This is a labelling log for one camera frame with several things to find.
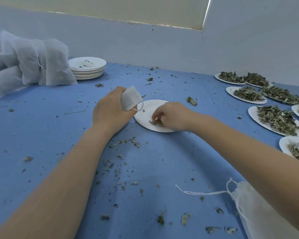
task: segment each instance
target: blue surface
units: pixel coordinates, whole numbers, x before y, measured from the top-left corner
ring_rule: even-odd
[[[154,80],[151,85],[146,85],[145,78],[150,77]],[[95,87],[97,83],[103,83],[104,87]],[[0,106],[6,106],[0,107],[0,224],[90,126],[95,102],[118,85],[127,88],[134,85],[142,95],[146,94],[144,100],[179,101],[279,149],[278,141],[282,136],[259,126],[249,117],[247,109],[253,104],[227,94],[225,88],[231,84],[208,75],[161,69],[151,71],[145,67],[108,63],[104,75],[97,79],[80,81],[74,86],[34,85],[0,99]],[[299,94],[299,87],[281,86]],[[198,106],[187,103],[187,96],[197,98]],[[267,104],[291,109],[290,105],[270,99]],[[64,114],[82,110],[86,111]],[[246,238],[228,194],[205,196],[205,200],[200,201],[199,196],[183,194],[174,186],[178,184],[183,190],[209,193],[224,190],[230,177],[237,182],[244,180],[214,149],[192,133],[153,132],[136,124],[134,119],[113,137],[110,144],[133,135],[140,148],[131,142],[105,148],[76,238]],[[25,156],[34,159],[25,164]],[[115,162],[110,172],[104,171],[102,165],[107,159]],[[120,171],[117,177],[115,170]],[[116,184],[125,181],[125,191],[120,185],[116,190]],[[133,181],[139,185],[130,185]],[[224,211],[224,215],[216,213],[216,206]],[[163,210],[167,212],[162,226],[156,218]],[[191,218],[183,226],[180,219],[186,212]],[[100,221],[101,214],[109,214],[110,220]],[[209,235],[205,231],[207,226],[235,227],[238,232],[228,235],[224,230],[217,230]]]

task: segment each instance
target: white tea bag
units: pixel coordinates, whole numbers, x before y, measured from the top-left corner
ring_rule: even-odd
[[[121,106],[124,111],[131,110],[134,106],[136,106],[142,101],[142,96],[137,92],[134,86],[124,91],[121,96]]]

